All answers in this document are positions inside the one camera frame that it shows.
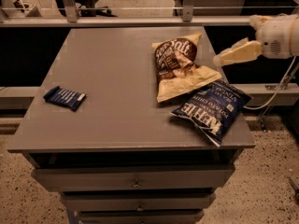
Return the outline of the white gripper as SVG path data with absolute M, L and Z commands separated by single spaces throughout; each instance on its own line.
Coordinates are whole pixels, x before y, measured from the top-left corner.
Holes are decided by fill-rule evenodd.
M 287 59 L 293 56 L 292 25 L 293 15 L 264 16 L 252 15 L 249 25 L 256 31 L 256 40 L 243 38 L 230 48 L 223 50 L 213 58 L 213 63 L 222 67 L 234 63 L 256 60 L 261 54 L 268 59 Z

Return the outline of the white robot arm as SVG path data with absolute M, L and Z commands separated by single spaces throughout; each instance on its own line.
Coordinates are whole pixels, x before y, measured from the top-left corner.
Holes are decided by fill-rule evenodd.
M 299 55 L 299 15 L 252 15 L 249 24 L 255 39 L 247 37 L 234 43 L 213 58 L 218 66 L 245 63 L 263 55 L 268 59 L 288 59 Z

